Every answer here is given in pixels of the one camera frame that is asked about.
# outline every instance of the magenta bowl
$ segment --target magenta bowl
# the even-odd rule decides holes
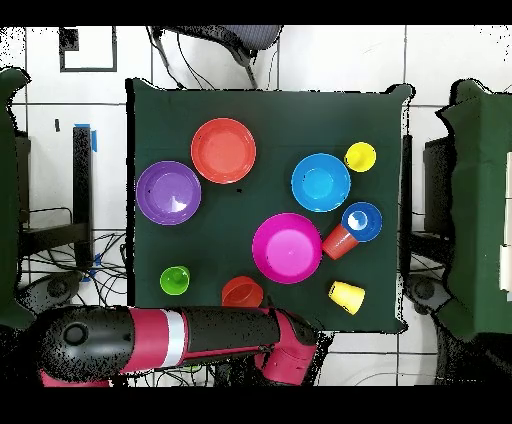
[[[268,218],[252,240],[254,263],[276,283],[294,284],[311,276],[322,259],[322,239],[313,223],[295,213]]]

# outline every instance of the red cup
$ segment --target red cup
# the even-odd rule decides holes
[[[222,306],[257,308],[263,300],[263,289],[249,277],[233,278],[222,288]]]
[[[327,253],[331,259],[339,259],[359,242],[350,234],[345,227],[338,224],[331,234],[322,243],[322,250]]]

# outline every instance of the purple plate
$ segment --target purple plate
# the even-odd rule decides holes
[[[197,211],[201,184],[188,166],[162,161],[142,173],[136,195],[140,211],[148,219],[160,225],[177,225]]]

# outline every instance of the gray chair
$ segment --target gray chair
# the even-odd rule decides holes
[[[257,89],[258,85],[254,79],[250,60],[257,56],[259,50],[266,50],[276,43],[282,29],[283,25],[187,25],[152,27],[151,32],[166,69],[169,69],[169,61],[165,55],[161,37],[163,31],[172,31],[214,41],[226,47],[236,63],[247,71],[252,87]]]

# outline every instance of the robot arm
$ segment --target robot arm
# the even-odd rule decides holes
[[[100,385],[120,373],[235,355],[254,356],[269,381],[300,385],[316,351],[307,322],[275,309],[65,307],[40,315],[32,331],[45,385]]]

